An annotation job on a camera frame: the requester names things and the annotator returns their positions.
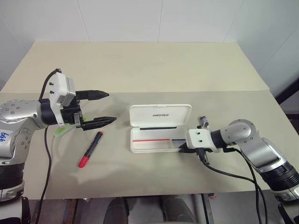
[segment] beige tabletop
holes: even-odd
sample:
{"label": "beige tabletop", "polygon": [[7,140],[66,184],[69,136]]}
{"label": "beige tabletop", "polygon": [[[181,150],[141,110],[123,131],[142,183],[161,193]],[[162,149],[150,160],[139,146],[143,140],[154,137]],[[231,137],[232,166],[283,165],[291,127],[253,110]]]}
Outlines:
{"label": "beige tabletop", "polygon": [[[187,128],[196,127],[203,115],[211,130],[248,119],[299,169],[297,133],[235,43],[35,43],[2,90],[0,102],[37,99],[47,73],[55,67],[74,79],[77,90],[111,94],[81,101],[87,119],[117,120],[100,129],[104,136],[84,168],[78,168],[78,162],[98,129],[73,129],[55,138],[57,126],[49,127],[53,165],[46,198],[254,190],[250,182],[208,170],[194,154],[132,153],[128,109],[134,104],[191,104]],[[209,153],[208,158],[215,168],[250,177],[236,153]],[[30,199],[40,198],[47,167],[39,130],[32,137],[24,169],[25,195]],[[268,189],[259,175],[257,180]]]}

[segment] white wall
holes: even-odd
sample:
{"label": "white wall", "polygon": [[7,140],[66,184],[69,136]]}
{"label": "white wall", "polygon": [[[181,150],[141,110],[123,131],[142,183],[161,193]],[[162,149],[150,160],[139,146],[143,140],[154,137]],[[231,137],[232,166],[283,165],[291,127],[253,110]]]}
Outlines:
{"label": "white wall", "polygon": [[299,0],[0,0],[0,87],[33,41],[237,41],[277,95],[299,75]]}

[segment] red marker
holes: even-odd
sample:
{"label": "red marker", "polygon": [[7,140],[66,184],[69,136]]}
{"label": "red marker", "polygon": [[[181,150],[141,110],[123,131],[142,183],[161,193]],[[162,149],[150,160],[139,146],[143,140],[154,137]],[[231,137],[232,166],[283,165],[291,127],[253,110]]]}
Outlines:
{"label": "red marker", "polygon": [[89,160],[90,156],[93,153],[93,150],[95,149],[95,147],[97,146],[100,138],[102,137],[103,132],[99,131],[96,136],[94,137],[92,143],[90,144],[89,148],[87,149],[87,151],[85,152],[84,156],[82,157],[80,163],[79,163],[79,167],[83,168],[85,166],[85,164],[87,163],[87,161]]}

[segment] floor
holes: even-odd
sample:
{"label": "floor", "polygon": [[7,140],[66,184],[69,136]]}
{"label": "floor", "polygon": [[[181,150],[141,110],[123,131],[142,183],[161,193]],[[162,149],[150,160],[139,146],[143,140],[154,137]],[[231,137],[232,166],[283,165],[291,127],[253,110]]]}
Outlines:
{"label": "floor", "polygon": [[[278,202],[273,194],[264,191],[269,224],[284,224],[278,210]],[[201,195],[180,195],[196,217],[198,223],[206,224]],[[82,207],[81,224],[102,224],[106,208],[112,198],[94,198]],[[31,213],[34,212],[36,200],[30,200]],[[40,224],[64,223],[67,200],[45,200],[40,217]],[[252,224],[257,223],[255,209],[255,193],[235,192],[217,194],[210,199],[215,224]],[[128,198],[130,224],[148,224],[162,222],[163,216],[159,207],[157,196]]]}

